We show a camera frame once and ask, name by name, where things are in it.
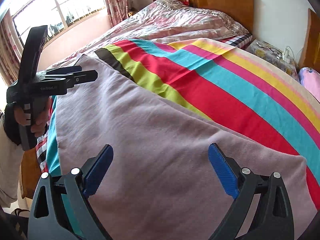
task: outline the blue gripper pad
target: blue gripper pad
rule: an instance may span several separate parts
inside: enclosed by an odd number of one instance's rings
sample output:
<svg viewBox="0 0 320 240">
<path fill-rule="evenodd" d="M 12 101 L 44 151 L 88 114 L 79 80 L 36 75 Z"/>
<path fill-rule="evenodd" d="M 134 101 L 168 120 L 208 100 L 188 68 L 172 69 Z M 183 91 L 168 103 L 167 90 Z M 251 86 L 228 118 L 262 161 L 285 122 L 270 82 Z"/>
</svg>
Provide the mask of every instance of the blue gripper pad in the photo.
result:
<svg viewBox="0 0 320 240">
<path fill-rule="evenodd" d="M 238 179 L 215 144 L 209 146 L 208 157 L 225 192 L 236 199 L 239 195 Z"/>
<path fill-rule="evenodd" d="M 97 157 L 92 158 L 94 163 L 84 177 L 85 188 L 83 190 L 83 194 L 86 198 L 89 198 L 89 196 L 92 196 L 97 192 L 97 189 L 109 169 L 112 160 L 113 149 L 110 145 L 106 145 Z"/>
</svg>

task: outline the wooden bed frame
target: wooden bed frame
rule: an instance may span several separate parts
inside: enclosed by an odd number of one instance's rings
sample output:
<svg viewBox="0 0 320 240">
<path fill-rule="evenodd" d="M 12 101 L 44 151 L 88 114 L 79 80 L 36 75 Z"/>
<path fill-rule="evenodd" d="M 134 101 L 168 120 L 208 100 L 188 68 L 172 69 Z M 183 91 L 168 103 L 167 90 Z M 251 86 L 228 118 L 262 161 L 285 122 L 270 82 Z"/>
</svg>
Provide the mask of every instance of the wooden bed frame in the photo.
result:
<svg viewBox="0 0 320 240">
<path fill-rule="evenodd" d="M 252 33 L 253 0 L 189 0 L 189 3 L 192 7 L 224 12 Z M 22 198 L 33 198 L 40 176 L 41 170 L 34 148 L 25 152 L 21 163 L 20 190 Z"/>
<path fill-rule="evenodd" d="M 224 12 L 252 33 L 253 0 L 189 0 L 189 6 Z"/>
<path fill-rule="evenodd" d="M 299 69 L 309 67 L 320 73 L 320 18 L 309 9 L 306 40 L 299 61 Z"/>
</svg>

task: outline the lime green stripe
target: lime green stripe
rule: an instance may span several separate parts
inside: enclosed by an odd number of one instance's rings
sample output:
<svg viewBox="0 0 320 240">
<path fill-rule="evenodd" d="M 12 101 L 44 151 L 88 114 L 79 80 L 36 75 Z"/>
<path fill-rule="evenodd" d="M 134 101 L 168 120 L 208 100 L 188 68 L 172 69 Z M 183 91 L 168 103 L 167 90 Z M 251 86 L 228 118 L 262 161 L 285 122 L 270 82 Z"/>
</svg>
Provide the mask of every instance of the lime green stripe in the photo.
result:
<svg viewBox="0 0 320 240">
<path fill-rule="evenodd" d="M 186 101 L 177 90 L 170 85 L 163 83 L 158 75 L 148 71 L 140 61 L 137 62 L 132 60 L 129 54 L 124 52 L 120 47 L 116 45 L 108 45 L 105 48 L 108 49 L 122 64 L 122 67 L 129 72 L 137 85 L 163 98 L 173 101 L 208 120 L 211 120 L 210 117 Z"/>
</svg>

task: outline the window sill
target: window sill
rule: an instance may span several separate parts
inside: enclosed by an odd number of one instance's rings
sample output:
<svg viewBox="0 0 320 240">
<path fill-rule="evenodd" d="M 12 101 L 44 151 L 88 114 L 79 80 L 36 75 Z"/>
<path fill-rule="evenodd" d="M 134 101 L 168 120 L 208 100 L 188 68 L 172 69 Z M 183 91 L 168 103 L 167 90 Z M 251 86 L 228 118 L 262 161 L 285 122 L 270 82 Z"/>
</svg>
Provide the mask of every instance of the window sill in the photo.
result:
<svg viewBox="0 0 320 240">
<path fill-rule="evenodd" d="M 82 18 L 81 20 L 75 22 L 73 25 L 69 26 L 66 30 L 63 30 L 62 32 L 60 32 L 58 35 L 54 36 L 51 40 L 49 40 L 44 46 L 43 46 L 43 49 L 45 49 L 47 46 L 49 46 L 52 42 L 54 42 L 57 38 L 59 38 L 61 35 L 65 34 L 67 31 L 71 30 L 73 27 L 77 26 L 78 24 L 84 22 L 85 20 L 87 19 L 90 19 L 91 17 L 95 16 L 95 15 L 98 15 L 100 13 L 104 13 L 104 10 L 105 9 L 102 9 L 98 12 L 95 12 L 85 18 Z"/>
</svg>

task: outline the person's arm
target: person's arm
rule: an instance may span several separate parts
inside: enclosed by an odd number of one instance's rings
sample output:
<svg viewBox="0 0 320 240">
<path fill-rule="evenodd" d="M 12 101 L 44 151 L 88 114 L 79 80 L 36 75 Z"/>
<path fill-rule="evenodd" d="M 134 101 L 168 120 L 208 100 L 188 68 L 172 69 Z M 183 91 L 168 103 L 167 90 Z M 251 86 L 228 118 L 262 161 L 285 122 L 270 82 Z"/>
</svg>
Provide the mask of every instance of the person's arm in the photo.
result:
<svg viewBox="0 0 320 240">
<path fill-rule="evenodd" d="M 48 112 L 51 101 L 48 100 L 43 112 L 31 126 L 36 137 L 46 132 Z M 21 147 L 19 125 L 27 125 L 28 121 L 21 107 L 7 105 L 0 119 L 0 206 L 10 207 L 17 200 L 19 170 L 24 151 Z"/>
</svg>

